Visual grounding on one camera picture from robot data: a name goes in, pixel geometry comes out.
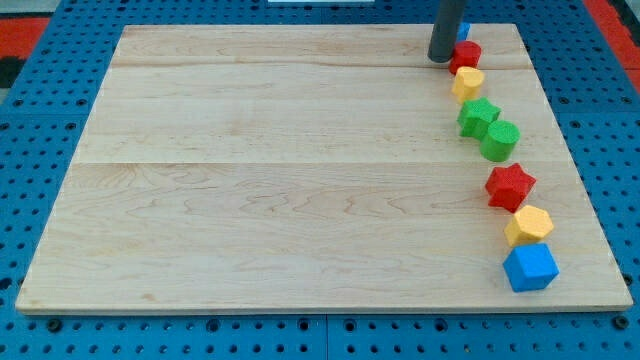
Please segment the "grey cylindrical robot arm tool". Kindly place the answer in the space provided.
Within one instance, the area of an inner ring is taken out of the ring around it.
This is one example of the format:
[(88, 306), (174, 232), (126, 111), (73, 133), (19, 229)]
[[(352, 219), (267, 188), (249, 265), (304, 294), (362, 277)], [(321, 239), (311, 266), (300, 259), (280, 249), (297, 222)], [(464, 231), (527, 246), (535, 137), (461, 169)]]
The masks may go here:
[(467, 0), (440, 0), (427, 57), (435, 63), (448, 62), (454, 51)]

